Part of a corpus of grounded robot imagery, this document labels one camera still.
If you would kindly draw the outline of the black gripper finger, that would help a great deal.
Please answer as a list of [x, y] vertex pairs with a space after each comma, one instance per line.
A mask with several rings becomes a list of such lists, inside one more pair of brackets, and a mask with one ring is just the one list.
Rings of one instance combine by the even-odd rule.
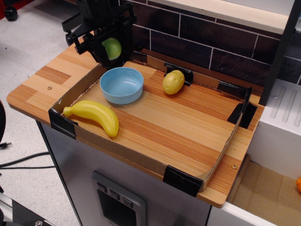
[[99, 40], [92, 39], [91, 37], [84, 37], [83, 44], [96, 62], [100, 63], [106, 69], [110, 68], [110, 61], [105, 47]]
[[121, 44], [121, 54], [115, 62], [116, 67], [123, 66], [131, 57], [133, 45], [132, 25], [129, 22], [118, 23], [117, 39]]

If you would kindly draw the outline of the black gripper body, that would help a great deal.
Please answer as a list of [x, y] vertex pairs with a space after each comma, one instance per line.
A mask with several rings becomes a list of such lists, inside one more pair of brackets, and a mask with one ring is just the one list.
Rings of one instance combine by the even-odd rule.
[[79, 54], [87, 51], [84, 37], [91, 37], [101, 43], [114, 37], [117, 39], [118, 23], [137, 22], [133, 3], [126, 2], [112, 6], [109, 1], [76, 1], [79, 13], [68, 19], [68, 32], [76, 36], [75, 44]]

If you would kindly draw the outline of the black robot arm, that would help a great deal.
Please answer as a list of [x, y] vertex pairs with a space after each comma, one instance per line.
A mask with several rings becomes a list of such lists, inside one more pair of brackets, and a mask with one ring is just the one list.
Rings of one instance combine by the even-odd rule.
[[[104, 68], [122, 66], [134, 50], [132, 25], [137, 22], [133, 4], [111, 5], [108, 0], [78, 0], [79, 13], [62, 22], [68, 45], [75, 44], [78, 54], [88, 51]], [[115, 38], [121, 53], [113, 58], [104, 42]]]

